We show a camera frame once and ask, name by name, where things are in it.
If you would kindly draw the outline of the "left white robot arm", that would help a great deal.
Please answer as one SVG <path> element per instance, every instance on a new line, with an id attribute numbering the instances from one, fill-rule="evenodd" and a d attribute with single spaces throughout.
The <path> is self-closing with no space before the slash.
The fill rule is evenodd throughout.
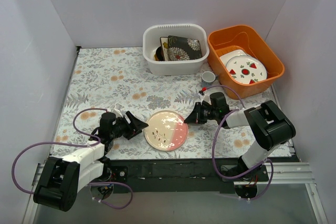
<path id="1" fill-rule="evenodd" d="M 130 189 L 125 184 L 126 175 L 121 175 L 127 174 L 128 168 L 112 165 L 106 154 L 112 149 L 115 139 L 124 137 L 130 140 L 147 127 L 147 123 L 129 111 L 124 116 L 105 111 L 99 126 L 89 134 L 86 147 L 62 158 L 47 159 L 33 201 L 66 212 L 86 186 L 96 187 L 99 195 L 94 199 L 98 202 L 109 197 L 116 185 Z"/>

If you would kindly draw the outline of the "pink round plate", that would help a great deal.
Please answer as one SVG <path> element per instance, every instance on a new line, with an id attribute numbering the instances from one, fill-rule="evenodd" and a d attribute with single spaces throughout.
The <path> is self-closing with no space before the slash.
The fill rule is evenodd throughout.
<path id="1" fill-rule="evenodd" d="M 181 115 L 162 110 L 152 114 L 146 122 L 144 137 L 147 143 L 159 151 L 174 151 L 181 147 L 188 136 L 188 126 Z"/>

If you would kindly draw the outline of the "black floral square plate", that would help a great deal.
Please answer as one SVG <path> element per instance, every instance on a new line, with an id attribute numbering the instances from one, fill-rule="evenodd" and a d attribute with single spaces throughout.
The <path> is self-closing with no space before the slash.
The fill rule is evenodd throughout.
<path id="1" fill-rule="evenodd" d="M 197 39 L 168 36 L 168 55 L 172 61 L 200 59 L 201 44 Z"/>

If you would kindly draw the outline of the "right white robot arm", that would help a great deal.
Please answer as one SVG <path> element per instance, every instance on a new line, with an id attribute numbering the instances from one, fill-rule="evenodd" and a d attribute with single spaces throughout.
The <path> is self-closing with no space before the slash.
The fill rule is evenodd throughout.
<path id="1" fill-rule="evenodd" d="M 295 137 L 296 129 L 274 101 L 266 101 L 258 107 L 231 110 L 221 92 L 212 93 L 210 102 L 196 102 L 193 111 L 184 120 L 186 124 L 205 124 L 214 120 L 218 124 L 212 144 L 212 163 L 215 172 L 224 180 L 248 181 L 256 174 L 268 156 L 280 145 Z M 255 141 L 239 157 L 237 165 L 225 172 L 216 166 L 215 145 L 222 128 L 250 127 Z"/>

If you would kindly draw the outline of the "square dark rimmed plate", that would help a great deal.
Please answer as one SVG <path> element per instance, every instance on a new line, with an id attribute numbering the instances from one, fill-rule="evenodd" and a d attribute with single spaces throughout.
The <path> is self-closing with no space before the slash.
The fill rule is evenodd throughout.
<path id="1" fill-rule="evenodd" d="M 168 51 L 168 37 L 160 37 L 162 56 L 165 61 L 170 61 L 169 51 Z"/>

